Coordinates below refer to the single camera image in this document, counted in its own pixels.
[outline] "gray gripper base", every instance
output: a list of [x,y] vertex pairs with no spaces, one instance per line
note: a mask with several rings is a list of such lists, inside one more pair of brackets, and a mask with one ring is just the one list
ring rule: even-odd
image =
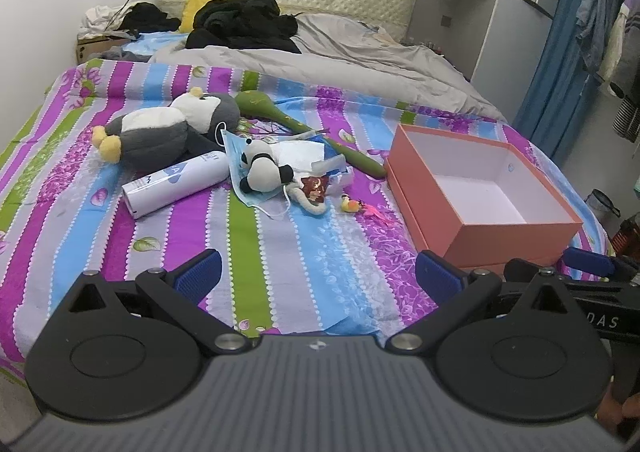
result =
[[589,417],[550,426],[483,418],[415,357],[371,337],[264,336],[214,359],[180,400],[144,418],[80,424],[46,415],[15,452],[607,452]]

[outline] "yellow pillow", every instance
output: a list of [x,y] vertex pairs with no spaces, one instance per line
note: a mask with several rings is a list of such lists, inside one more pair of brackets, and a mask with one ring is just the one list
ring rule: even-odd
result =
[[187,0],[182,12],[182,23],[180,33],[191,33],[193,31],[193,19],[209,0]]

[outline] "orange box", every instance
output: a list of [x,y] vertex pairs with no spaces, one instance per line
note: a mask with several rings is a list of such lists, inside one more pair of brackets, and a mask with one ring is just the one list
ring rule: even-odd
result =
[[400,125],[388,183],[418,251],[466,269],[520,257],[552,265],[582,226],[567,200],[514,146]]

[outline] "gray comforter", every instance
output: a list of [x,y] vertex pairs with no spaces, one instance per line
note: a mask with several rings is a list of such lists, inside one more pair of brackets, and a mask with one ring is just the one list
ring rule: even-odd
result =
[[380,98],[504,120],[462,74],[423,46],[405,47],[383,30],[330,14],[298,16],[293,37],[302,54],[219,46],[162,48],[151,62],[238,67],[297,82],[348,88]]

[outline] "blue gripper pad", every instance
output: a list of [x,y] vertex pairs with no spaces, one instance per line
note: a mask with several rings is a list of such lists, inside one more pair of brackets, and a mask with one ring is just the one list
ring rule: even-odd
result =
[[222,257],[219,252],[214,251],[178,275],[174,281],[174,289],[197,305],[217,286],[221,276]]
[[616,270],[613,262],[606,255],[592,253],[576,247],[568,247],[562,254],[562,261],[568,267],[599,277],[613,275]]
[[462,291],[465,276],[465,273],[432,251],[421,251],[415,259],[415,279],[438,305],[444,304],[456,293]]

